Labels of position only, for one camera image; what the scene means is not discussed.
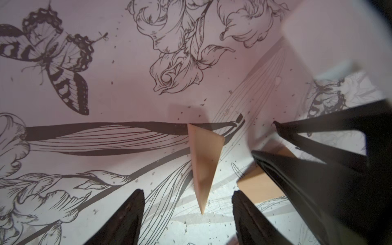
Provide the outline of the natural wood triangle block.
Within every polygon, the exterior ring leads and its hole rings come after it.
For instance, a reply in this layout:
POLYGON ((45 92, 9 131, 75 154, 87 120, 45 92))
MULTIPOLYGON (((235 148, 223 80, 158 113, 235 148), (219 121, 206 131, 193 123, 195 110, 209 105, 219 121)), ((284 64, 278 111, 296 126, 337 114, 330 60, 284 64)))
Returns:
POLYGON ((192 124, 187 125, 195 194, 204 214, 225 138, 192 124))

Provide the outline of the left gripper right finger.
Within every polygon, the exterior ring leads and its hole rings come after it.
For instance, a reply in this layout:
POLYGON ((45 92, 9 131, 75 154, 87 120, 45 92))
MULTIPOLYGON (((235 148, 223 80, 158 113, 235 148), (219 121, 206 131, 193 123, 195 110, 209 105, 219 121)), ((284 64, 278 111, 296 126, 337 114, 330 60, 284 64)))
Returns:
POLYGON ((240 190, 232 196, 236 234, 240 245, 290 245, 285 238, 240 190))

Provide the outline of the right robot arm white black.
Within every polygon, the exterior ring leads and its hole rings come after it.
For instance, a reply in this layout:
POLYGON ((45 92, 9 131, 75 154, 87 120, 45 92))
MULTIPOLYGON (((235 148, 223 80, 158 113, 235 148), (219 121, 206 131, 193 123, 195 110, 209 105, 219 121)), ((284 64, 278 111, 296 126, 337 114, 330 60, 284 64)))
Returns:
POLYGON ((391 1, 303 1, 282 33, 315 79, 364 69, 385 99, 275 124, 283 139, 315 162, 253 151, 255 161, 320 244, 391 244, 391 1))

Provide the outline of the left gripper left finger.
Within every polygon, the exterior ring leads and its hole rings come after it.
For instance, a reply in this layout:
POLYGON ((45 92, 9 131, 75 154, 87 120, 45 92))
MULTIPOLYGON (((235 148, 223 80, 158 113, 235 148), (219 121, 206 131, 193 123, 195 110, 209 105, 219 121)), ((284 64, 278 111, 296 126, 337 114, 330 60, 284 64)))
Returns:
POLYGON ((136 189, 87 245, 136 245, 145 209, 145 195, 136 189))

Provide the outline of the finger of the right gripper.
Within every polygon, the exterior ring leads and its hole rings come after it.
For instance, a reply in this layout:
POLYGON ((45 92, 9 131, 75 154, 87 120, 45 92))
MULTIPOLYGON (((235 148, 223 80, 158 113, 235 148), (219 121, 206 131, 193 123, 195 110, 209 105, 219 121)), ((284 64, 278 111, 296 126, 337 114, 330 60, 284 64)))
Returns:
POLYGON ((343 165, 262 151, 252 156, 289 198, 323 245, 392 242, 392 166, 376 161, 358 173, 343 165))
POLYGON ((279 136, 313 157, 353 171, 392 161, 392 104, 380 100, 291 122, 274 122, 279 136))

